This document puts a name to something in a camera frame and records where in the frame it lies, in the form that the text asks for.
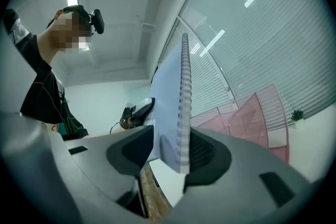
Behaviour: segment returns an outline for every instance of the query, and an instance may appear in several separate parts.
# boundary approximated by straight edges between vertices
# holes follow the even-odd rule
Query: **notebook spiral binding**
[[[176,144],[179,148],[176,150],[176,162],[180,166],[180,173],[188,174],[190,170],[191,66],[187,33],[182,35],[181,83],[178,107]]]

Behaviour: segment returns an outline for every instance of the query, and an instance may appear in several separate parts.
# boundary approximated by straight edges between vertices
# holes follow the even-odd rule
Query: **ear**
[[[64,13],[63,9],[60,9],[60,10],[56,11],[55,15],[54,15],[54,18],[57,19],[63,13]]]

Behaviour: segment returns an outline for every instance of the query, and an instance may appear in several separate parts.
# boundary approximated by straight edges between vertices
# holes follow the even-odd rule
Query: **black opening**
[[[293,191],[287,184],[274,172],[259,175],[268,192],[272,196],[278,207],[283,206],[294,197]]]
[[[78,146],[78,147],[74,147],[74,148],[70,149],[69,152],[70,152],[71,155],[73,155],[73,154],[77,154],[77,153],[87,151],[87,150],[88,149],[84,146]]]
[[[189,186],[212,184],[228,171],[232,161],[227,146],[192,127],[189,159],[190,173],[185,177],[183,192]]]

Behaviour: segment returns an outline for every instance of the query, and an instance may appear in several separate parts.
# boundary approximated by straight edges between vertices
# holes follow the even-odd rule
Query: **man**
[[[37,73],[21,113],[40,121],[46,130],[59,132],[64,140],[87,136],[87,130],[70,113],[64,87],[50,64],[59,51],[79,49],[88,42],[89,14],[82,5],[60,9],[39,35],[29,33],[13,9],[5,11],[4,24],[16,48]]]

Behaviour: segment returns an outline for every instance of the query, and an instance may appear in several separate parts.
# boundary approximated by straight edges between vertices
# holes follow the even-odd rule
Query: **white ceiling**
[[[155,14],[161,0],[79,0],[88,13],[101,10],[102,35],[94,33],[89,51],[59,53],[52,63],[66,75],[67,85],[103,81],[145,79],[145,56]],[[34,34],[42,32],[67,0],[11,0],[23,25]]]

